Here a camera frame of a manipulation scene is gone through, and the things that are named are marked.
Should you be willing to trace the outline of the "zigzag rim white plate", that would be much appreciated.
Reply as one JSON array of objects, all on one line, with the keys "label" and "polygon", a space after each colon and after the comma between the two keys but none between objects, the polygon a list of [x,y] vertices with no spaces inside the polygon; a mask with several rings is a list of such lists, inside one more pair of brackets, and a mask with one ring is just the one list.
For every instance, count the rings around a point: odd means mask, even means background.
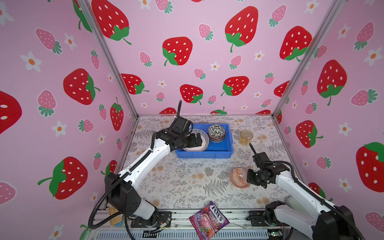
[{"label": "zigzag rim white plate", "polygon": [[192,133],[194,133],[196,135],[197,134],[201,135],[202,145],[199,147],[184,148],[184,151],[186,151],[186,152],[204,152],[208,148],[209,143],[210,143],[210,139],[209,139],[208,134],[206,132],[204,132],[203,130],[200,130],[200,129],[193,129]]}]

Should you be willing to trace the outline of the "blue chevron bottom bowl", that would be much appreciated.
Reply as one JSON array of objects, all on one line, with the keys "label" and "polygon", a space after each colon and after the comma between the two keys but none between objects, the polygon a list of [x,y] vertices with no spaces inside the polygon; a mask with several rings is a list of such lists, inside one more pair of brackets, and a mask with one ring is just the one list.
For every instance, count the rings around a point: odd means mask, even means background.
[{"label": "blue chevron bottom bowl", "polygon": [[250,183],[247,182],[247,173],[248,171],[244,168],[233,169],[230,174],[230,179],[233,185],[240,189],[248,188]]}]

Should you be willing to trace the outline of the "black leaf pattern red bowl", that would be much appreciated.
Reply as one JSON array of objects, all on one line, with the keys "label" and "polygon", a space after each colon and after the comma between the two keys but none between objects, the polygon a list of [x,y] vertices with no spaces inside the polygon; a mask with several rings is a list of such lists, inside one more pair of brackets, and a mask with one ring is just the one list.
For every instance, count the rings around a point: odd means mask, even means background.
[{"label": "black leaf pattern red bowl", "polygon": [[220,139],[225,136],[226,130],[223,126],[218,124],[210,125],[208,128],[209,137],[213,139]]}]

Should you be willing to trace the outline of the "black leaf pattern pink bowl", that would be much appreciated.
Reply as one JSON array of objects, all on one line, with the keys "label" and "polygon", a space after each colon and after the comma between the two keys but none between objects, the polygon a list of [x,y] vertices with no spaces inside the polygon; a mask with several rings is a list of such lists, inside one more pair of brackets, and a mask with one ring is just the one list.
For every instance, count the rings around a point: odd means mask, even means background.
[{"label": "black leaf pattern pink bowl", "polygon": [[220,143],[225,139],[225,136],[222,136],[221,138],[214,138],[211,135],[209,135],[209,139],[213,143]]}]

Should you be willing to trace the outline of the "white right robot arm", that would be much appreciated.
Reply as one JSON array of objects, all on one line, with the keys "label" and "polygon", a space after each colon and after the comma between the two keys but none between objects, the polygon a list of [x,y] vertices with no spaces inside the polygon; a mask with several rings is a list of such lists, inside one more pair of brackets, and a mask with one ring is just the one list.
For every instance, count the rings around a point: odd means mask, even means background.
[{"label": "white right robot arm", "polygon": [[265,152],[254,153],[258,171],[248,170],[247,182],[267,188],[276,184],[293,197],[305,210],[302,213],[282,201],[267,204],[264,219],[269,224],[287,224],[311,240],[362,240],[353,213],[345,206],[336,206],[306,186],[295,175],[293,165],[271,161]]}]

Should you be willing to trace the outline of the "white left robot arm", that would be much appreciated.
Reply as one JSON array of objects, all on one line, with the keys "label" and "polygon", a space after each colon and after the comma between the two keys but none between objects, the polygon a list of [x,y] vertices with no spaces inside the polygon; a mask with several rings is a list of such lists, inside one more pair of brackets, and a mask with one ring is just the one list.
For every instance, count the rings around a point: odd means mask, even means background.
[{"label": "white left robot arm", "polygon": [[159,210],[143,200],[137,190],[148,173],[169,153],[202,145],[200,135],[192,132],[193,126],[191,121],[177,116],[168,128],[154,132],[143,154],[118,174],[106,177],[107,202],[125,217],[137,216],[153,226]]}]

